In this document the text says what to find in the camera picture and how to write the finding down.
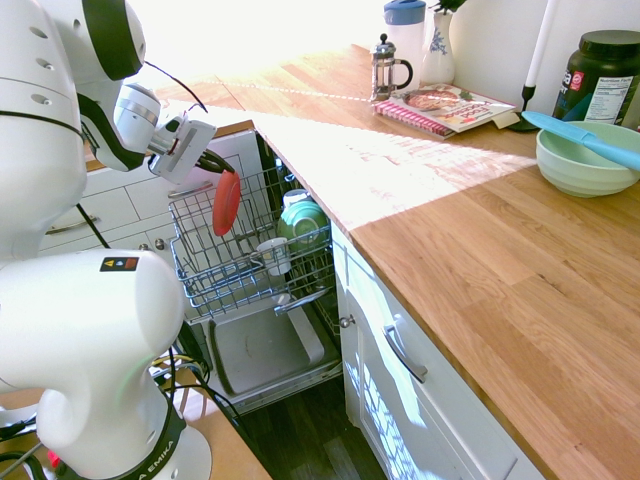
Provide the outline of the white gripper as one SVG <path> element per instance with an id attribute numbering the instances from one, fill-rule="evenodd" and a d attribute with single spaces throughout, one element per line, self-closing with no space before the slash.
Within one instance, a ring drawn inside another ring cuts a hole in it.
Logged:
<path id="1" fill-rule="evenodd" d="M 149 170 L 173 184 L 182 183 L 195 164 L 211 173 L 234 173 L 235 169 L 224 158 L 206 150 L 215 133 L 215 126 L 200 120 L 168 120 L 156 129 L 149 144 L 153 153 Z"/>

